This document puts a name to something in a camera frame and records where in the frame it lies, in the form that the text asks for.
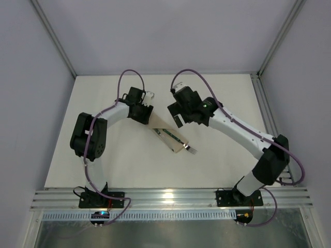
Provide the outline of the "green handled knife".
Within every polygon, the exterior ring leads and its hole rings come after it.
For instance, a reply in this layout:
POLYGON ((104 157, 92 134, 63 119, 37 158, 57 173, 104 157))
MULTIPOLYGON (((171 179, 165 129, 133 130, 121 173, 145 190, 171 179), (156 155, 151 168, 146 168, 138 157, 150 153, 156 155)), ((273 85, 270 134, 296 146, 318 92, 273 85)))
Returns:
POLYGON ((162 139, 164 139, 165 138, 165 136, 158 130, 158 129, 153 129, 155 132, 156 132, 156 134, 160 137, 160 138, 162 138, 162 139))

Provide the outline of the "beige cloth napkin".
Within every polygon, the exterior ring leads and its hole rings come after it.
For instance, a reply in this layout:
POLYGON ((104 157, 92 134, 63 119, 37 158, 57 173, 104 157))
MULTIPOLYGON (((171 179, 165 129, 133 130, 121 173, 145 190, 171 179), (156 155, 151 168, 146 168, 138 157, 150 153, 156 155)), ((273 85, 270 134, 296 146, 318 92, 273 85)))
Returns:
POLYGON ((157 138, 174 153, 180 152, 181 150, 184 149, 184 147, 180 143, 178 143, 176 140, 174 140, 173 138, 168 136, 166 133, 164 133, 162 129, 169 130, 171 133, 173 133, 175 136, 177 136, 183 142, 189 143, 188 139, 186 137, 184 137, 182 134, 180 134, 177 128, 169 125, 161 117, 159 117, 156 113, 151 114, 147 127, 151 130, 152 134, 156 135, 157 138), (158 129, 165 136, 165 138, 164 139, 160 138, 153 129, 158 129))

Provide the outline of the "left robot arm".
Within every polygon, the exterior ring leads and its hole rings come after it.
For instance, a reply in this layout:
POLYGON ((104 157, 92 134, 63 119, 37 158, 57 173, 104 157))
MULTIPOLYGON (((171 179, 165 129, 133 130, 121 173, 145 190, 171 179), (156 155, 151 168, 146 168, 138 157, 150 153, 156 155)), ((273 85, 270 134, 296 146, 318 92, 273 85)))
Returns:
POLYGON ((155 94, 131 87, 129 93, 96 115, 82 112, 78 115, 70 139, 70 148, 82 159, 88 194, 108 197, 108 183, 103 174, 101 156, 106 149, 107 130, 117 122, 129 118, 147 125, 153 111, 155 94))

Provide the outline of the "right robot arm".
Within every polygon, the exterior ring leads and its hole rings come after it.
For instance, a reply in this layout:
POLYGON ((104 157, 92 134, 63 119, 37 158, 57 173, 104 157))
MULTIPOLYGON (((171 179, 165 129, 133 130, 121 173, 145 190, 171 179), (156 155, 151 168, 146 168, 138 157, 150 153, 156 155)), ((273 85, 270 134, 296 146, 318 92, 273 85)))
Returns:
POLYGON ((175 102, 168 106, 168 110, 179 128, 192 122, 213 128, 239 143, 257 159, 255 167, 231 190, 230 200, 235 205, 250 203, 256 191, 276 182, 289 163, 289 155, 285 152, 289 147, 286 137, 273 137, 252 128, 235 119, 213 97, 202 100, 197 91, 182 83, 170 92, 175 102))

